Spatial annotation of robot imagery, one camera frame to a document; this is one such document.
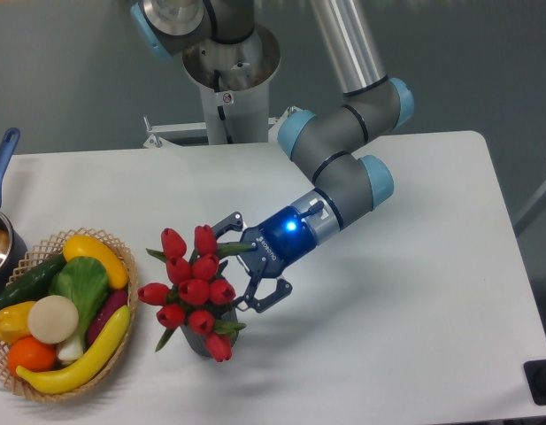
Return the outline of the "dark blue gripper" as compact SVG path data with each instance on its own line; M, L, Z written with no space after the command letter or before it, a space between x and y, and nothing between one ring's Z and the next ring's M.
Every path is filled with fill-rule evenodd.
M247 229L242 214L232 212L213 225L211 230L218 242L255 245L254 250L242 252L240 258L248 275L254 275L265 259L262 278L279 277L286 267L317 247L311 228L302 221L300 212L290 205L255 227ZM256 313L263 313L288 297L293 290L292 284L281 276L276 279L276 286L272 293L256 298L259 284L260 281L250 279L245 293L235 300L237 310L242 312L254 310Z

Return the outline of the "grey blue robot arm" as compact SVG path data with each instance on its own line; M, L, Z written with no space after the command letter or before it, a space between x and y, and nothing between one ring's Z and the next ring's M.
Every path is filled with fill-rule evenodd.
M277 142L311 182L311 191L255 227L230 216L214 229L234 230L248 250L239 255L250 281L237 308L263 312L292 290L282 274L393 193L390 171L355 152L405 123L414 101L407 85L385 72L357 1L311 5L344 104L321 118L290 112ZM132 18L152 53L181 55L197 85L211 144L264 142L269 135L269 84L281 54L274 35L255 20L251 1L138 1Z

